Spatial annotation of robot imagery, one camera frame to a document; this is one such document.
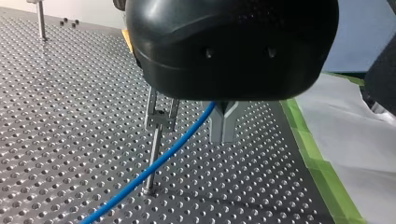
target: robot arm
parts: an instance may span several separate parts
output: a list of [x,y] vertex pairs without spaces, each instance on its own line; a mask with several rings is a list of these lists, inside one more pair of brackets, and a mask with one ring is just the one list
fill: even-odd
[[218,101],[210,139],[230,142],[247,101],[287,99],[316,81],[335,38],[338,5],[130,0],[126,21],[151,88],[177,99]]

